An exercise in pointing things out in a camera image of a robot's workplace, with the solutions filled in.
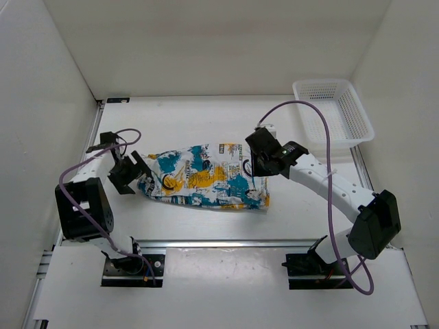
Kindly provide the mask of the colourful printed shorts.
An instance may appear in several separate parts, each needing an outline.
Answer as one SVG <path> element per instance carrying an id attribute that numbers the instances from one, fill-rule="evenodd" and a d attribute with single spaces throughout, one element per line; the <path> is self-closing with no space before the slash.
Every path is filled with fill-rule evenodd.
<path id="1" fill-rule="evenodd" d="M 138 189 L 158 202 L 219 210 L 267 210 L 268 179 L 252 177 L 250 148 L 201 144 L 143 157 Z"/>

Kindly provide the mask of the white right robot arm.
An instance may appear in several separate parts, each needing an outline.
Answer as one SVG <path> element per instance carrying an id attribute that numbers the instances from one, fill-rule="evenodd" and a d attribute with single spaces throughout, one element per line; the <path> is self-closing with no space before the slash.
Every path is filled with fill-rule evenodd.
<path id="1" fill-rule="evenodd" d="M 394 194 L 376 193 L 357 186 L 319 163 L 305 147 L 295 142 L 246 139 L 251 151 L 252 173 L 256 176 L 283 175 L 325 198 L 328 208 L 337 208 L 352 223 L 339 233 L 330 232 L 317 240 L 303 256 L 314 273 L 327 272 L 338 260 L 362 256 L 374 260 L 401 231 Z"/>

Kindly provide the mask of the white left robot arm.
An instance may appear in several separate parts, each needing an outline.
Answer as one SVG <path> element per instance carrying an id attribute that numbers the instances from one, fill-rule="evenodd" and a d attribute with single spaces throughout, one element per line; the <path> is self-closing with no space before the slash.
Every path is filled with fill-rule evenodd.
<path id="1" fill-rule="evenodd" d="M 56 204 L 64 238 L 99 248 L 116 269 L 130 275 L 153 274 L 133 236 L 116 226 L 104 189 L 109 181 L 119 195 L 133 195 L 132 182 L 147 173 L 147 166 L 134 151 L 126 155 L 127 143 L 102 143 L 90 147 L 86 158 L 65 170 L 55 188 Z"/>

